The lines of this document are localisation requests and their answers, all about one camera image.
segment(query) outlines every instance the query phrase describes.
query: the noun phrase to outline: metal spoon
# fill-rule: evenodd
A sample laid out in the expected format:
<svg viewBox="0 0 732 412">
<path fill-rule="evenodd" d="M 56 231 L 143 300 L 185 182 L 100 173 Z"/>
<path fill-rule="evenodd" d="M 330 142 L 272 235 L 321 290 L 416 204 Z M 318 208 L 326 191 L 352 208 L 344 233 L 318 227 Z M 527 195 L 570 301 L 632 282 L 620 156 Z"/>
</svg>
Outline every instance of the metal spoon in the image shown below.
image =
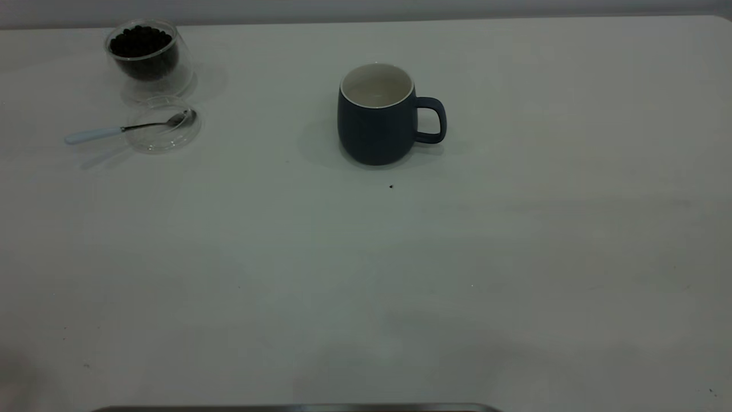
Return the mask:
<svg viewBox="0 0 732 412">
<path fill-rule="evenodd" d="M 193 120 L 195 120 L 195 116 L 196 116 L 195 110 L 192 110 L 192 109 L 185 110 L 180 113 L 176 113 L 170 119 L 168 119 L 167 122 L 147 123 L 145 125 L 135 125 L 135 126 L 127 126 L 127 127 L 121 127 L 121 128 L 104 128 L 104 129 L 87 130 L 87 131 L 83 131 L 83 132 L 70 134 L 69 136 L 64 137 L 64 141 L 66 142 L 66 144 L 79 144 L 79 143 L 84 143 L 85 141 L 92 141 L 92 140 L 102 139 L 105 137 L 115 136 L 115 135 L 124 133 L 129 130 L 148 128 L 150 126 L 168 126 L 169 128 L 174 128 L 183 122 L 193 122 Z"/>
</svg>

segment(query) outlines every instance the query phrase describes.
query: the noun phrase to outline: white wall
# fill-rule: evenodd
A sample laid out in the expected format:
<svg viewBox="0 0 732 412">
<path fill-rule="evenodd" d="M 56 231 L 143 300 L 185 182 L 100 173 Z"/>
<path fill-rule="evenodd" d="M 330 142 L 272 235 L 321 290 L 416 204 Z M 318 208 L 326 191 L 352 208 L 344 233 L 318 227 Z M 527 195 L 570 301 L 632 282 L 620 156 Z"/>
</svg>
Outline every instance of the white wall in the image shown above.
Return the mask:
<svg viewBox="0 0 732 412">
<path fill-rule="evenodd" d="M 721 14 L 732 0 L 0 0 L 0 28 L 394 21 L 523 15 Z"/>
</svg>

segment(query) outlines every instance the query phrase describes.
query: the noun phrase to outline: glass jar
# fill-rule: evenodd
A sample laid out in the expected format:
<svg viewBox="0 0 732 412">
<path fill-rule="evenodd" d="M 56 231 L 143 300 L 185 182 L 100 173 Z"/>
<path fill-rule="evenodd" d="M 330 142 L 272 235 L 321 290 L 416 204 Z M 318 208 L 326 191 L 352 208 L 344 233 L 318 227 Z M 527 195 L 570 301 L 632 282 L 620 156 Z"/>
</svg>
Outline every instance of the glass jar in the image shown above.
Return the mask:
<svg viewBox="0 0 732 412">
<path fill-rule="evenodd" d="M 144 56 L 125 57 L 115 54 L 113 42 L 116 38 L 135 30 L 138 33 L 142 31 L 144 36 L 151 35 L 153 31 L 159 35 L 159 31 L 170 36 L 171 40 L 162 48 Z M 170 22 L 152 18 L 128 21 L 107 36 L 104 49 L 126 78 L 123 97 L 142 101 L 160 95 L 180 95 L 193 79 L 188 47 Z"/>
</svg>

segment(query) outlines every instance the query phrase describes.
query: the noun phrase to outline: coffee beans in jar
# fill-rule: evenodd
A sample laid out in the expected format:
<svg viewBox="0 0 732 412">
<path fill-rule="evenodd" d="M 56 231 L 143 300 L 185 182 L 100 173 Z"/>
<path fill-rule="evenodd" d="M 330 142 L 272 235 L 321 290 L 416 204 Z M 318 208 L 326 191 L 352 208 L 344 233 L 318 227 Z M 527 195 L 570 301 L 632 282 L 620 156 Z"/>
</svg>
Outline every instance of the coffee beans in jar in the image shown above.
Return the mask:
<svg viewBox="0 0 732 412">
<path fill-rule="evenodd" d="M 109 51 L 129 77 L 156 81 L 170 74 L 178 64 L 178 48 L 171 42 L 173 37 L 163 30 L 138 25 L 111 39 Z"/>
</svg>

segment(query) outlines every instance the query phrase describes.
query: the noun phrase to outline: mug handle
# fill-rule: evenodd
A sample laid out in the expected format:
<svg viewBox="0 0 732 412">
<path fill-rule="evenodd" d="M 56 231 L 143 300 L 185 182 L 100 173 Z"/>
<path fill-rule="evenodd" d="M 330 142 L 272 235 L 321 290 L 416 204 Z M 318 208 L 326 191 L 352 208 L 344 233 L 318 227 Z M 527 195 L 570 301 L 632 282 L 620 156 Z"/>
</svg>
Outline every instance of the mug handle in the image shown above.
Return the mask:
<svg viewBox="0 0 732 412">
<path fill-rule="evenodd" d="M 417 98 L 417 107 L 431 108 L 437 112 L 437 117 L 440 119 L 440 133 L 422 133 L 418 131 L 414 140 L 429 144 L 441 142 L 445 138 L 445 133 L 447 133 L 447 115 L 445 114 L 445 107 L 442 105 L 442 102 L 435 98 Z"/>
</svg>

